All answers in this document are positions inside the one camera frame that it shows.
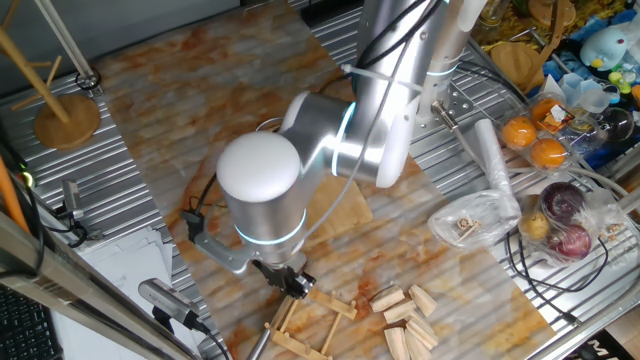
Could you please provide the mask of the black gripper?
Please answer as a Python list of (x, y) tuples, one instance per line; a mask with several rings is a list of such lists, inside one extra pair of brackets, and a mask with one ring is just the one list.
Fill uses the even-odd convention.
[(273, 269), (259, 260), (253, 260), (252, 264), (263, 274), (269, 285), (294, 299), (304, 299), (316, 283), (316, 279), (310, 274), (306, 272), (297, 274), (288, 266)]

